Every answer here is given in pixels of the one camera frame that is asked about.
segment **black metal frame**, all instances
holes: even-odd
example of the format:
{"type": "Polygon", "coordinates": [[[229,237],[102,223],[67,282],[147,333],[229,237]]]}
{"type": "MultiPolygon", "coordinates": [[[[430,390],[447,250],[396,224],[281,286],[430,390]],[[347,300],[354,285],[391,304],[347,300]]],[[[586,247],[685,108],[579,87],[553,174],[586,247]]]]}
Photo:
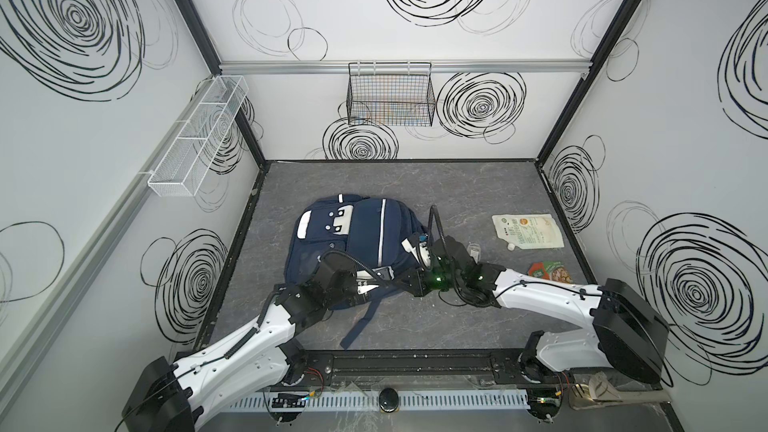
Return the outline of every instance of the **black metal frame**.
{"type": "MultiPolygon", "coordinates": [[[[203,21],[197,13],[192,0],[175,0],[182,17],[187,23],[192,37],[197,43],[203,58],[213,74],[221,73],[221,62],[216,53],[213,42],[208,36],[203,21]]],[[[564,226],[568,241],[573,247],[574,254],[579,261],[584,274],[591,283],[596,283],[594,274],[587,262],[587,259],[578,244],[576,235],[568,226],[560,202],[552,193],[552,188],[542,170],[543,164],[552,154],[563,132],[568,127],[571,119],[578,110],[581,102],[587,95],[592,84],[598,78],[598,74],[608,59],[610,52],[619,41],[624,28],[629,23],[632,15],[638,8],[642,0],[624,0],[619,7],[616,16],[609,25],[608,31],[603,36],[592,58],[592,67],[590,73],[577,84],[571,97],[568,99],[560,117],[554,125],[549,137],[544,143],[542,150],[537,158],[509,158],[509,159],[438,159],[438,160],[398,160],[397,162],[533,162],[539,171],[542,183],[547,190],[552,206],[564,226]]],[[[230,283],[235,270],[237,259],[242,250],[245,236],[254,209],[258,203],[259,194],[264,184],[264,179],[269,171],[270,164],[273,161],[267,161],[259,147],[253,130],[247,123],[242,114],[236,115],[236,123],[240,132],[250,148],[254,160],[259,166],[260,174],[254,183],[254,190],[248,200],[244,214],[240,219],[235,239],[230,252],[227,255],[224,270],[220,280],[216,284],[214,296],[206,312],[203,326],[195,341],[195,349],[199,350],[207,345],[213,333],[216,324],[216,316],[221,308],[226,294],[226,288],[230,283]]],[[[285,162],[332,162],[346,163],[357,161],[344,160],[293,160],[285,162]]],[[[389,160],[380,160],[372,162],[395,162],[389,160]]],[[[487,350],[309,350],[310,363],[315,365],[326,376],[327,384],[332,384],[334,380],[341,380],[344,377],[360,376],[391,376],[391,375],[409,375],[409,374],[474,374],[487,375],[493,377],[496,384],[517,384],[521,388],[550,388],[554,386],[548,383],[548,379],[543,384],[532,384],[525,380],[516,367],[517,357],[522,349],[487,349],[487,350]],[[326,367],[330,366],[330,373],[326,372],[326,367]]],[[[662,404],[662,410],[667,415],[670,426],[674,432],[682,432],[683,428],[674,412],[674,409],[667,403],[662,404]]]]}

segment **black knob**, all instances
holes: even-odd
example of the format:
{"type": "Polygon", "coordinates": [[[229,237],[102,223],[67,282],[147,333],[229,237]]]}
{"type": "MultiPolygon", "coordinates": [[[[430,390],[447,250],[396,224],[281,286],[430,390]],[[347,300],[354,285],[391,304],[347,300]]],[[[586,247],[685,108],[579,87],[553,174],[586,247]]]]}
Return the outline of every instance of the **black knob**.
{"type": "Polygon", "coordinates": [[[397,410],[400,405],[400,397],[397,390],[386,388],[379,393],[379,408],[388,414],[397,410]]]}

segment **white mesh basket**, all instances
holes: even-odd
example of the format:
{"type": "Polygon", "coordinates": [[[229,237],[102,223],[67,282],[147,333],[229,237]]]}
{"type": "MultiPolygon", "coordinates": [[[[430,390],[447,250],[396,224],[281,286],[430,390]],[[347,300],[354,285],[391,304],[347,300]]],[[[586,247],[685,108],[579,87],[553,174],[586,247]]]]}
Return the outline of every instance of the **white mesh basket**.
{"type": "Polygon", "coordinates": [[[191,197],[203,183],[248,85],[242,76],[218,76],[152,172],[148,185],[160,197],[191,197]]]}

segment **navy blue backpack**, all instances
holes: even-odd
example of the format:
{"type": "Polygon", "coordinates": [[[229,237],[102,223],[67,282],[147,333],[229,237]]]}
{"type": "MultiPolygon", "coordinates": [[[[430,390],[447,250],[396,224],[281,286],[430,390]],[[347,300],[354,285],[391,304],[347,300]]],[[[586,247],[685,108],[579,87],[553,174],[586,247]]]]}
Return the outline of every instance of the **navy blue backpack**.
{"type": "MultiPolygon", "coordinates": [[[[416,214],[393,198],[367,198],[355,194],[322,198],[304,210],[293,228],[286,260],[286,283],[299,284],[307,280],[317,267],[318,258],[332,249],[346,252],[370,268],[392,267],[394,278],[397,278],[418,264],[402,247],[402,241],[425,232],[416,214]]],[[[399,292],[397,287],[379,286],[334,307],[341,309],[370,302],[365,317],[344,337],[341,346],[347,349],[351,345],[370,322],[383,298],[399,292]]]]}

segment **aluminum rail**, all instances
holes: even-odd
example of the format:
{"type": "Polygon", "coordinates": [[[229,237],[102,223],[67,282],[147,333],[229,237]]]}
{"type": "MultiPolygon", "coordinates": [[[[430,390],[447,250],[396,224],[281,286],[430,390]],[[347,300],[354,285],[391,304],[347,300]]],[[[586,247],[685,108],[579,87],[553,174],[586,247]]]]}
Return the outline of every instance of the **aluminum rail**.
{"type": "Polygon", "coordinates": [[[432,73],[462,72],[580,72],[589,73],[592,65],[589,59],[546,59],[546,60],[270,60],[222,62],[221,72],[225,75],[248,76],[261,74],[310,74],[349,73],[356,70],[356,64],[370,68],[376,64],[376,73],[416,72],[417,65],[432,64],[432,73]]]}

